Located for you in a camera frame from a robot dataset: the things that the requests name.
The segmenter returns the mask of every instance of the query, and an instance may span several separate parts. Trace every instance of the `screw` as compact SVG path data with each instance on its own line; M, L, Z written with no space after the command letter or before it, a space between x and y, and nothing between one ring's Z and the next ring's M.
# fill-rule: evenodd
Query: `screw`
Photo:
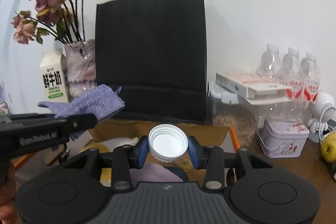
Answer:
M222 187L222 184L217 180L210 180L205 184L205 187L210 190L217 190Z
M129 187L130 187L130 184L127 181L125 181L125 180L117 181L114 184L114 188L116 188L117 190L126 190Z

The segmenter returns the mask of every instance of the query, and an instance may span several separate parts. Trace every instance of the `wooden table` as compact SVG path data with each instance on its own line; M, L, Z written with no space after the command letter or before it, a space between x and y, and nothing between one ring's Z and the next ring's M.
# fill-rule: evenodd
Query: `wooden table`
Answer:
M256 153L263 153L256 139L252 141L250 149ZM336 181L329 173L329 164L320 154L319 144L308 139L300 157L272 161L310 181L320 192L321 205L313 224L336 223Z

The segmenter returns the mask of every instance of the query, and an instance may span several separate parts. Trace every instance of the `milk carton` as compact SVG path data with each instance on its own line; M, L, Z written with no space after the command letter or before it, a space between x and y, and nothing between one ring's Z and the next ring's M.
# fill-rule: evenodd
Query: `milk carton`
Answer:
M40 65L41 80L45 100L49 102L69 103L67 80L67 61L62 49L43 54Z

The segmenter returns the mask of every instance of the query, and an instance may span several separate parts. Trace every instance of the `finger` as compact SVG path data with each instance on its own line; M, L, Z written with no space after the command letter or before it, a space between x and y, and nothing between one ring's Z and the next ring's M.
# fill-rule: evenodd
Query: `finger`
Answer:
M14 201L9 201L8 203L0 206L0 220L10 221L14 216L16 217Z
M7 219L7 220L2 220L2 224L15 224L17 221L17 214L13 214L11 216L11 218Z
M0 205L11 201L15 196L16 185L14 179L7 179L5 186L0 188Z

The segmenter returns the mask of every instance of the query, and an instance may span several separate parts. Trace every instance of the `black paper bag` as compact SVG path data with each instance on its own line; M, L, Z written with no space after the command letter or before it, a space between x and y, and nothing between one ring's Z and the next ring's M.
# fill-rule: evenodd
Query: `black paper bag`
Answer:
M97 83L125 109L116 117L204 123L204 0L113 0L97 5Z

